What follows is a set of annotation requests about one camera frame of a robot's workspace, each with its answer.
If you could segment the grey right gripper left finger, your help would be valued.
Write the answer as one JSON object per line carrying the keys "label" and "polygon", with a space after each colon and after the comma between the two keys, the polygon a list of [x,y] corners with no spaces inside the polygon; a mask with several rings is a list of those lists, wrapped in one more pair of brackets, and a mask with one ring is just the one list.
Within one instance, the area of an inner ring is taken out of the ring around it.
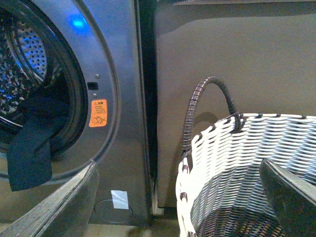
{"label": "grey right gripper left finger", "polygon": [[67,183],[28,213],[4,228],[2,237],[82,237],[96,197],[96,162],[91,161]]}

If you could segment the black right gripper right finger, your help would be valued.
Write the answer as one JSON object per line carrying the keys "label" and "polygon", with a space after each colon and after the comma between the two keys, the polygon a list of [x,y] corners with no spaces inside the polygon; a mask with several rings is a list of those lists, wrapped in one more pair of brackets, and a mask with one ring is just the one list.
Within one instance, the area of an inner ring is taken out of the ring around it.
{"label": "black right gripper right finger", "polygon": [[287,237],[316,235],[316,187],[264,158],[260,178],[268,203]]}

